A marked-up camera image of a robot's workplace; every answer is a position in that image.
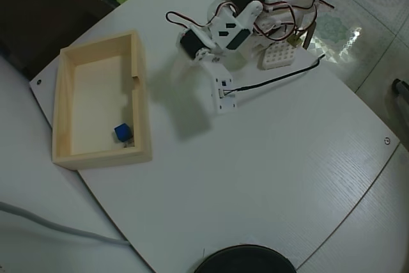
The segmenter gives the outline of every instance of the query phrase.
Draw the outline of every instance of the gray cable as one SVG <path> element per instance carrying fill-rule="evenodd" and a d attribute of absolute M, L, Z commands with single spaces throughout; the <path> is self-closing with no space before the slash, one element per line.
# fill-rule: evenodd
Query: gray cable
<path fill-rule="evenodd" d="M 50 228 L 52 230 L 60 231 L 62 233 L 69 233 L 75 236 L 91 238 L 91 239 L 99 240 L 102 242 L 119 244 L 122 246 L 130 246 L 129 241 L 112 239 L 112 238 L 104 237 L 101 235 L 97 235 L 96 233 L 90 233 L 88 231 L 77 230 L 75 228 L 59 225 L 54 222 L 50 222 L 42 217 L 39 217 L 38 215 L 30 211 L 27 211 L 23 208 L 19 208 L 19 207 L 16 207 L 16 206 L 13 206 L 7 203 L 3 203 L 2 201 L 0 201 L 0 211 L 7 212 L 8 214 L 18 215 L 20 217 L 29 219 L 30 221 L 33 221 L 37 224 L 40 224 L 44 227 Z"/>

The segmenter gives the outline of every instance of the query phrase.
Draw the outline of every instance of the wire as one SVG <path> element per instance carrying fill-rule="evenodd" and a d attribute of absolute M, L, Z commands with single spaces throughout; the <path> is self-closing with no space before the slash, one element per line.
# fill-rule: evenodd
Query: wire
<path fill-rule="evenodd" d="M 307 27 L 298 28 L 297 31 L 299 31 L 299 32 L 306 32 L 306 31 L 307 31 L 309 28 L 311 28 L 311 26 L 316 22 L 317 17 L 318 17 L 318 9 L 317 9 L 317 6 L 316 6 L 315 4 L 313 4 L 313 6 L 314 6 L 314 9 L 315 9 L 313 21 L 312 21 Z"/>
<path fill-rule="evenodd" d="M 283 23 L 283 24 L 284 25 L 292 24 L 293 27 L 291 28 L 291 31 L 289 31 L 287 34 L 283 35 L 280 38 L 270 38 L 270 33 L 269 32 L 271 32 L 272 29 L 267 31 L 267 33 L 264 33 L 256 23 L 254 23 L 254 28 L 256 29 L 256 31 L 258 33 L 260 33 L 265 38 L 267 38 L 267 39 L 269 39 L 271 41 L 274 41 L 274 42 L 280 42 L 280 41 L 283 41 L 283 40 L 289 38 L 294 33 L 294 31 L 297 30 L 297 25 L 295 23 L 295 13 L 294 13 L 292 5 L 290 5 L 289 3 L 285 2 L 285 1 L 279 1 L 278 3 L 275 3 L 275 4 L 285 4 L 287 6 L 287 8 L 282 8 L 282 9 L 289 9 L 289 11 L 291 13 L 291 17 L 293 18 L 293 22 L 286 22 L 286 23 Z"/>
<path fill-rule="evenodd" d="M 224 96 L 232 94 L 233 92 L 242 92 L 242 91 L 247 91 L 247 90 L 260 88 L 262 86 L 266 86 L 267 84 L 271 84 L 271 83 L 276 82 L 276 81 L 280 81 L 280 80 L 283 80 L 283 79 L 286 79 L 286 78 L 289 78 L 289 77 L 292 77 L 292 76 L 295 76 L 295 75 L 298 75 L 298 74 L 301 74 L 301 73 L 304 73 L 304 72 L 308 72 L 309 70 L 312 70 L 313 68 L 316 68 L 318 65 L 320 65 L 320 61 L 324 57 L 325 57 L 325 54 L 322 54 L 321 56 L 318 57 L 318 59 L 316 60 L 316 62 L 313 65 L 311 65 L 311 66 L 309 66 L 307 68 L 303 68 L 302 70 L 297 70 L 296 72 L 292 72 L 290 74 L 283 75 L 283 76 L 280 76 L 280 77 L 277 77 L 277 78 L 273 78 L 273 79 L 270 79 L 270 80 L 267 80 L 267 81 L 264 81 L 264 82 L 261 82 L 261 83 L 253 84 L 251 86 L 242 86 L 241 88 L 237 88 L 237 89 L 233 89 L 233 90 L 225 90 L 225 91 L 227 91 L 227 93 L 225 93 Z"/>
<path fill-rule="evenodd" d="M 34 223 L 40 224 L 46 228 L 60 231 L 62 233 L 69 233 L 70 235 L 91 238 L 91 239 L 95 239 L 95 240 L 99 240 L 99 241 L 107 242 L 107 243 L 112 243 L 112 244 L 119 244 L 121 246 L 130 246 L 129 241 L 108 238 L 108 237 L 104 237 L 101 235 L 97 235 L 96 233 L 90 233 L 88 231 L 77 230 L 75 228 L 59 225 L 54 222 L 48 221 L 42 217 L 39 217 L 38 215 L 30 211 L 27 211 L 23 208 L 16 207 L 16 206 L 13 206 L 7 203 L 3 203 L 2 201 L 0 201 L 0 211 L 7 212 L 8 214 L 17 215 L 19 217 L 23 217 Z"/>
<path fill-rule="evenodd" d="M 179 25 L 179 26 L 181 26 L 181 27 L 184 27 L 185 29 L 188 28 L 185 24 L 182 24 L 181 22 L 175 22 L 174 20 L 171 20 L 171 19 L 169 18 L 169 15 L 170 15 L 170 14 L 176 15 L 177 17 L 179 17 L 179 18 L 181 18 L 181 19 L 187 20 L 188 22 L 191 22 L 192 24 L 195 24 L 197 27 L 206 27 L 206 26 L 208 26 L 208 25 L 210 25 L 210 24 L 212 23 L 213 19 L 220 13 L 221 9 L 222 9 L 224 6 L 230 6 L 230 8 L 233 8 L 232 11 L 234 12 L 234 15 L 235 15 L 235 16 L 237 15 L 237 12 L 238 12 L 237 6 L 236 6 L 234 3 L 232 3 L 232 2 L 225 1 L 225 2 L 223 2 L 223 3 L 220 3 L 220 4 L 217 6 L 214 15 L 213 15 L 213 16 L 211 17 L 211 19 L 210 19 L 206 24 L 204 24 L 204 25 L 199 24 L 199 23 L 196 22 L 194 19 L 192 19 L 192 18 L 190 18 L 190 17 L 187 17 L 186 15 L 184 15 L 184 14 L 182 14 L 182 13 L 179 13 L 179 12 L 176 12 L 176 11 L 169 11 L 169 12 L 167 12 L 167 13 L 165 14 L 165 18 L 166 18 L 166 20 L 167 20 L 168 22 L 170 22 L 170 23 L 172 23 L 172 24 Z"/>

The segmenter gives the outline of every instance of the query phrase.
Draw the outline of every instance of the red wire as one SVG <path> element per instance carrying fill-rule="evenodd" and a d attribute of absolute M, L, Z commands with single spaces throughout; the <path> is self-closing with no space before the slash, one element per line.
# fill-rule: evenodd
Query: red wire
<path fill-rule="evenodd" d="M 289 33 L 287 33 L 286 35 L 280 37 L 280 38 L 270 38 L 266 33 L 264 33 L 259 28 L 259 26 L 257 26 L 256 23 L 254 23 L 254 27 L 256 28 L 256 31 L 261 33 L 261 35 L 263 35 L 265 38 L 267 38 L 267 39 L 269 39 L 271 41 L 280 42 L 280 41 L 283 41 L 283 40 L 289 38 L 294 33 L 294 31 L 297 30 L 297 25 L 295 23 L 295 14 L 294 14 L 294 10 L 293 10 L 292 5 L 290 5 L 289 3 L 285 2 L 285 1 L 279 1 L 278 3 L 275 3 L 275 4 L 286 4 L 287 5 L 287 8 L 283 8 L 283 9 L 289 9 L 289 11 L 291 13 L 291 16 L 293 17 L 293 23 L 291 23 L 293 25 L 293 28 L 291 29 L 291 31 Z"/>
<path fill-rule="evenodd" d="M 313 4 L 313 5 L 314 5 L 314 9 L 315 9 L 315 14 L 314 14 L 313 21 L 312 21 L 307 27 L 305 27 L 305 28 L 298 28 L 297 31 L 300 31 L 300 32 L 305 32 L 305 31 L 307 31 L 309 28 L 311 28 L 311 26 L 312 26 L 312 25 L 315 23 L 315 21 L 317 20 L 317 17 L 318 17 L 317 6 L 316 6 L 315 4 Z"/>
<path fill-rule="evenodd" d="M 238 8 L 237 8 L 237 6 L 236 6 L 234 3 L 231 3 L 231 2 L 223 2 L 223 3 L 221 3 L 221 4 L 219 4 L 219 5 L 217 6 L 216 12 L 214 13 L 213 17 L 212 17 L 206 24 L 204 24 L 204 25 L 199 24 L 199 23 L 197 23 L 196 21 L 194 21 L 193 19 L 191 19 L 190 17 L 187 17 L 186 15 L 184 15 L 184 14 L 182 14 L 182 13 L 179 13 L 179 12 L 176 12 L 176 11 L 169 11 L 169 12 L 167 12 L 166 15 L 165 15 L 165 18 L 166 18 L 166 20 L 167 20 L 168 22 L 171 22 L 172 24 L 176 24 L 176 25 L 182 26 L 182 27 L 184 27 L 184 28 L 186 28 L 186 29 L 187 29 L 188 27 L 187 27 L 185 24 L 182 24 L 181 22 L 175 22 L 174 20 L 171 20 L 171 19 L 169 18 L 169 15 L 170 15 L 170 14 L 176 15 L 176 16 L 180 17 L 181 19 L 187 20 L 187 21 L 191 22 L 192 24 L 195 24 L 197 27 L 206 27 L 206 26 L 210 25 L 210 23 L 212 23 L 213 19 L 220 13 L 220 10 L 221 10 L 224 6 L 227 6 L 227 5 L 232 6 L 232 7 L 235 9 L 235 14 L 237 14 Z"/>

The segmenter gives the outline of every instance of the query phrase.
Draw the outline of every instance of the white bracket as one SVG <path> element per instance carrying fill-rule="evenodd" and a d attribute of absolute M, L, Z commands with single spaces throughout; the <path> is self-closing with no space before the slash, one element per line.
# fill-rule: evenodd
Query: white bracket
<path fill-rule="evenodd" d="M 219 61 L 220 59 L 217 56 L 206 57 L 199 64 L 210 76 L 213 104 L 216 113 L 224 114 L 234 111 L 237 108 L 237 103 L 235 93 L 227 96 L 224 95 L 225 91 L 234 89 L 235 85 L 233 83 L 233 76 Z"/>

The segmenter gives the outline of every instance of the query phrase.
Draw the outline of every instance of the black cable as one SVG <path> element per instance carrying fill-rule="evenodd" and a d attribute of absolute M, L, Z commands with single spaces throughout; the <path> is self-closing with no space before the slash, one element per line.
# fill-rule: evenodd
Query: black cable
<path fill-rule="evenodd" d="M 242 91 L 247 91 L 247 90 L 260 88 L 262 86 L 266 86 L 267 84 L 271 84 L 273 82 L 280 81 L 280 80 L 283 80 L 283 79 L 288 78 L 288 77 L 292 77 L 292 76 L 295 76 L 295 75 L 298 75 L 298 74 L 301 74 L 301 73 L 304 73 L 304 72 L 308 72 L 309 70 L 312 70 L 313 68 L 316 68 L 318 65 L 320 65 L 320 61 L 324 57 L 325 57 L 325 54 L 322 54 L 321 56 L 318 57 L 317 61 L 313 65 L 311 65 L 311 66 L 309 66 L 307 68 L 303 68 L 302 70 L 297 70 L 296 72 L 292 72 L 290 74 L 283 75 L 283 76 L 280 76 L 280 77 L 277 77 L 277 78 L 273 78 L 273 79 L 270 79 L 270 80 L 267 80 L 267 81 L 264 81 L 264 82 L 261 82 L 261 83 L 253 84 L 251 86 L 242 86 L 241 88 L 237 88 L 237 89 L 233 89 L 233 90 L 226 90 L 227 93 L 225 93 L 224 96 L 232 94 L 233 92 L 242 92 Z"/>

